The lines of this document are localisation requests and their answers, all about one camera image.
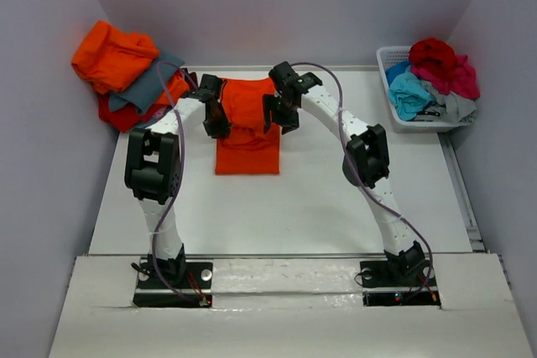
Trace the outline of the orange t shirt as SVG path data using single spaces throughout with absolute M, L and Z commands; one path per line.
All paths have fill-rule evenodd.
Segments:
M 279 173 L 280 129 L 264 129 L 263 96 L 274 94 L 269 78 L 224 80 L 221 104 L 231 131 L 216 143 L 217 175 L 276 175 Z

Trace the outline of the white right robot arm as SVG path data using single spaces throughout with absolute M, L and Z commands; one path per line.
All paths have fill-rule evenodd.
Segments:
M 303 62 L 325 71 L 335 82 L 337 97 L 312 72 L 303 75 L 287 61 L 268 73 L 274 93 L 263 97 L 264 127 L 272 124 L 286 134 L 299 128 L 299 111 L 312 115 L 341 143 L 342 171 L 368 203 L 383 241 L 383 275 L 397 285 L 415 279 L 424 288 L 432 277 L 432 250 L 428 241 L 400 212 L 389 181 L 388 141 L 384 127 L 369 125 L 343 105 L 341 82 L 322 65 Z

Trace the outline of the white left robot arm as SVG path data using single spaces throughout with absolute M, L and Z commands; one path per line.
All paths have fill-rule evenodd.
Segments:
M 222 105 L 227 81 L 203 75 L 161 121 L 128 136 L 124 181 L 142 208 L 149 231 L 148 268 L 137 269 L 173 289 L 185 279 L 184 242 L 175 222 L 175 200 L 185 171 L 185 133 L 202 125 L 208 137 L 226 138 L 231 123 Z

